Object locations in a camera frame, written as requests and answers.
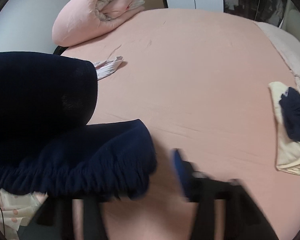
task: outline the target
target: navy blue cloth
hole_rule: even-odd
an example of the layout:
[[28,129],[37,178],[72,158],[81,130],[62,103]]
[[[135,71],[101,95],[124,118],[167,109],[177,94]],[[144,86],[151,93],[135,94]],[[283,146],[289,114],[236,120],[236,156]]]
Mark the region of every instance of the navy blue cloth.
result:
[[38,52],[0,52],[0,143],[52,139],[86,125],[97,102],[89,61]]
[[279,104],[287,135],[290,139],[300,142],[300,94],[292,87],[282,94]]
[[85,125],[45,144],[19,138],[0,144],[0,188],[23,195],[146,192],[155,171],[152,139],[140,120]]

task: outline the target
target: folded yellow garment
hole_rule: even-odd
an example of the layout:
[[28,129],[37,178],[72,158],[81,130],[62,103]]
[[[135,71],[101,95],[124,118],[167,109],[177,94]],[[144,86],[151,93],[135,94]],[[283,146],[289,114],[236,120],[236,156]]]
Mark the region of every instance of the folded yellow garment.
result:
[[276,168],[291,174],[300,175],[300,142],[291,140],[283,124],[283,117],[279,101],[281,95],[287,91],[288,87],[281,82],[271,82],[271,91],[274,116],[277,121],[277,162]]

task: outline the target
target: pink bed sheet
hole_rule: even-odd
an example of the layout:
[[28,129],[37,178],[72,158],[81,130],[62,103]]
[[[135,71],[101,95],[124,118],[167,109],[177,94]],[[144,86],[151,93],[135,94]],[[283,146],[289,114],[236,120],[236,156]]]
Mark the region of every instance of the pink bed sheet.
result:
[[268,83],[295,86],[279,53],[252,21],[201,10],[142,12],[63,54],[125,62],[101,80],[90,123],[140,118],[158,158],[149,192],[105,204],[112,240],[188,239],[195,204],[171,168],[171,149],[215,179],[241,179],[280,240],[300,228],[300,176],[276,171]]

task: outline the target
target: navy blue garment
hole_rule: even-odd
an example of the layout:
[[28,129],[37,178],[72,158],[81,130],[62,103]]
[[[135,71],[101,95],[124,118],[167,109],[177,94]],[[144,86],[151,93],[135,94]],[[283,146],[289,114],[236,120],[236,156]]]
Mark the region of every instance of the navy blue garment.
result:
[[284,126],[290,139],[300,142],[300,94],[292,87],[279,101]]
[[146,192],[156,168],[152,139],[139,119],[85,125],[49,143],[22,138],[0,144],[0,188],[23,195]]
[[0,142],[51,139],[86,125],[97,102],[89,61],[38,52],[0,52]]

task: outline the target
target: rolled pink blanket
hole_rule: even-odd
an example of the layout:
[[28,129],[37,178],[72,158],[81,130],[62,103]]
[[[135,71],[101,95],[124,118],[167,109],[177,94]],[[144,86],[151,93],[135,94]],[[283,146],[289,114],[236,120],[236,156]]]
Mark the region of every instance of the rolled pink blanket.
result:
[[52,28],[53,42],[69,47],[108,33],[144,10],[140,0],[70,0]]

